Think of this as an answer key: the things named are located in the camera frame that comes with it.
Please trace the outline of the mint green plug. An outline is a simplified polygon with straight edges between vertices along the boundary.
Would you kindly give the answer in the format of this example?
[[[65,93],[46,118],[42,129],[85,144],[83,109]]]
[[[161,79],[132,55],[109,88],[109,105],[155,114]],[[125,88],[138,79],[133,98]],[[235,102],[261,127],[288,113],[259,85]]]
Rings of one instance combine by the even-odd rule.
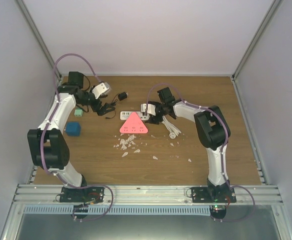
[[[82,117],[83,116],[83,110],[82,109],[75,109],[74,110],[74,116],[76,117]]]

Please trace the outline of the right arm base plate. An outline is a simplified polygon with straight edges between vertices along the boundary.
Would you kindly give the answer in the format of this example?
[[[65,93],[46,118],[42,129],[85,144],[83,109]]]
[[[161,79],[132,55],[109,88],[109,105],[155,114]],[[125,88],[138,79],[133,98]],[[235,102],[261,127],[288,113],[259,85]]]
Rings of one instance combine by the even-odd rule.
[[[234,190],[228,186],[193,186],[186,191],[186,195],[192,199],[193,203],[226,204],[236,203]]]

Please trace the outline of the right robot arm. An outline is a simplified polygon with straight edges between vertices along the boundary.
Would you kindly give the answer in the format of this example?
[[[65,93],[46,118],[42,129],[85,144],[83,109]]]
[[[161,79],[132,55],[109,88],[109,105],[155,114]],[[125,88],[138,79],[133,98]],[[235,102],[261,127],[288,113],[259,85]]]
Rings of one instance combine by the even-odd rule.
[[[207,196],[214,203],[221,201],[230,189],[225,153],[231,132],[220,108],[176,99],[168,87],[157,93],[160,101],[147,100],[142,112],[150,115],[148,122],[151,124],[162,122],[166,115],[195,123],[199,141],[206,148],[208,156]]]

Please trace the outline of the blue cube socket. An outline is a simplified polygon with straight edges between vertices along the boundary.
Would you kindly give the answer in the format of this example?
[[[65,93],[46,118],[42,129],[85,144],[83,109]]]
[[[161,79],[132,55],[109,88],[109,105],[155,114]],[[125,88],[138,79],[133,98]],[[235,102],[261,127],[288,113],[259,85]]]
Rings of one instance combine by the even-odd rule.
[[[81,125],[77,121],[66,124],[65,133],[70,137],[79,137],[81,134]]]

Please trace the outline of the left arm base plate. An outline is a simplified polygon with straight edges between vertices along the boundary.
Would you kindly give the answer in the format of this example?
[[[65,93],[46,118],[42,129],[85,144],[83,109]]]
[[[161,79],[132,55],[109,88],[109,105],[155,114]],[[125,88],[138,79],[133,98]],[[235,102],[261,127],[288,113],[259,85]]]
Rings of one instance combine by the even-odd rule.
[[[90,187],[85,189],[62,187],[61,193],[56,195],[59,203],[97,204],[103,202],[104,187]]]

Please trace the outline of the large pink socket block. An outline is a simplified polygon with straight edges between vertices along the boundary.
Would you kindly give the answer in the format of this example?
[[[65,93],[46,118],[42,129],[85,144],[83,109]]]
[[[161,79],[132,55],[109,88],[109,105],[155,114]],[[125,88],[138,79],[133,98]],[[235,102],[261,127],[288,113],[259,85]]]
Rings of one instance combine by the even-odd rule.
[[[121,134],[147,134],[148,128],[139,118],[136,112],[132,112],[121,126]]]

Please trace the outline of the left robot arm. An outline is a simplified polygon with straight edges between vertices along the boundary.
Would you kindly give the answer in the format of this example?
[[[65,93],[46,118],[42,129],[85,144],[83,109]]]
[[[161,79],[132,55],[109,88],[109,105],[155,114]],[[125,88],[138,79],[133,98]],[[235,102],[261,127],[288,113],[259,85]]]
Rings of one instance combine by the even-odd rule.
[[[89,190],[84,176],[78,173],[70,162],[70,150],[63,131],[68,117],[77,105],[87,106],[99,116],[114,110],[109,103],[102,103],[111,90],[107,82],[99,81],[90,90],[83,90],[85,75],[71,71],[68,81],[56,87],[56,94],[45,120],[27,133],[33,164],[47,174],[54,175],[72,189],[71,196],[78,202],[88,198]]]

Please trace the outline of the black power adapter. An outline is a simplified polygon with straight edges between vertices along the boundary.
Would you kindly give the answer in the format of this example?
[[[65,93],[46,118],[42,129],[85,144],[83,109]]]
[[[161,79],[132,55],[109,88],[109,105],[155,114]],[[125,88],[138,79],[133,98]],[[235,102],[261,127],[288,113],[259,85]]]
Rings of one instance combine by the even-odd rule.
[[[125,100],[127,97],[128,97],[128,93],[127,92],[122,92],[122,93],[119,93],[118,94],[118,100],[119,101],[122,101],[122,100]]]

